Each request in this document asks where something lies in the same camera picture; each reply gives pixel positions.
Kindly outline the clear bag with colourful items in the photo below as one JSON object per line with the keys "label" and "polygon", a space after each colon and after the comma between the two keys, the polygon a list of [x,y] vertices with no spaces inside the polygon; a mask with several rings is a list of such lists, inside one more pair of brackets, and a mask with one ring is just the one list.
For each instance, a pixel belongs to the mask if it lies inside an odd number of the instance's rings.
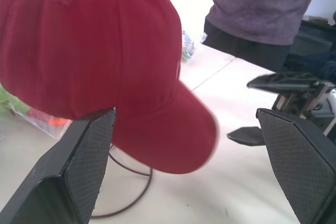
{"label": "clear bag with colourful items", "polygon": [[28,106],[0,84],[0,115],[5,114],[21,117],[54,139],[60,139],[72,123],[72,120],[48,115]]}

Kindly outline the dark storage crate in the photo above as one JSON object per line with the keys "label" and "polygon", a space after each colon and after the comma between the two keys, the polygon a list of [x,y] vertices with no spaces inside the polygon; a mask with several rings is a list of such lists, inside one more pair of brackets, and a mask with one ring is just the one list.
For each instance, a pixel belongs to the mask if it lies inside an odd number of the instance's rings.
{"label": "dark storage crate", "polygon": [[336,84],[336,24],[303,20],[282,71],[310,73]]}

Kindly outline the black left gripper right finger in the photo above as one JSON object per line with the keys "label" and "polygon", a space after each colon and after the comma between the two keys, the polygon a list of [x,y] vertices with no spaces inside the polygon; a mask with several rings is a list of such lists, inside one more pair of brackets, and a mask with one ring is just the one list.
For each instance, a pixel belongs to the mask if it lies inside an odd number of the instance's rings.
{"label": "black left gripper right finger", "polygon": [[274,175],[300,224],[336,224],[336,145],[308,120],[258,109]]}

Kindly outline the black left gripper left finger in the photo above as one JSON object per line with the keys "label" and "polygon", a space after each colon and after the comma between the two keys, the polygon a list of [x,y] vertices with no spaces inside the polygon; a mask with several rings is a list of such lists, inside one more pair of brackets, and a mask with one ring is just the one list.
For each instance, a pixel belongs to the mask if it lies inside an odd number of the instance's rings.
{"label": "black left gripper left finger", "polygon": [[105,109],[73,121],[0,211],[0,224],[88,224],[115,118],[115,109]]}

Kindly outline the crumpled clear plastic bag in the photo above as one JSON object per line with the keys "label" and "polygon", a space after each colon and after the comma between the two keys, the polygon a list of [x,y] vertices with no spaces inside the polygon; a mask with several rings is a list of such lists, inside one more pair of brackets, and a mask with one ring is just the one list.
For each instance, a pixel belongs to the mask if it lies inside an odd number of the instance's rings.
{"label": "crumpled clear plastic bag", "polygon": [[189,34],[185,30],[182,31],[182,60],[189,61],[199,44],[202,44],[207,38],[206,33]]}

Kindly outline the red baseball cap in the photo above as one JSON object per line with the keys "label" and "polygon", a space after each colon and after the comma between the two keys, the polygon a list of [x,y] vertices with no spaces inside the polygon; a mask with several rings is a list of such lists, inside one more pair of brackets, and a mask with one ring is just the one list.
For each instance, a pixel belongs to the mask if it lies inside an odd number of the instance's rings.
{"label": "red baseball cap", "polygon": [[112,141],[161,172],[202,167],[217,143],[208,108],[180,81],[170,0],[0,0],[0,84],[75,120],[114,107]]}

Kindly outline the person in purple shirt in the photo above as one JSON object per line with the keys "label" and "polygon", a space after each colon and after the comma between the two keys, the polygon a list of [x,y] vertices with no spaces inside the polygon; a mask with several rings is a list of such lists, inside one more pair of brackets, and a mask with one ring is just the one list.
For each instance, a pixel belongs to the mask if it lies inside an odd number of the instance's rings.
{"label": "person in purple shirt", "polygon": [[278,72],[311,1],[213,0],[204,45]]}

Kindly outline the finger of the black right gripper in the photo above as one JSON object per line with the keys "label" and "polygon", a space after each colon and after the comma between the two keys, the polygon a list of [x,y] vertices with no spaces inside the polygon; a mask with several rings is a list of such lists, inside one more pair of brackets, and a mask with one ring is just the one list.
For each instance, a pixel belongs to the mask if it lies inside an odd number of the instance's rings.
{"label": "finger of the black right gripper", "polygon": [[258,76],[249,81],[246,86],[272,93],[296,93],[314,90],[317,87],[317,79],[309,73],[273,73]]}
{"label": "finger of the black right gripper", "polygon": [[265,141],[259,127],[240,127],[227,134],[228,139],[246,146],[263,146]]}

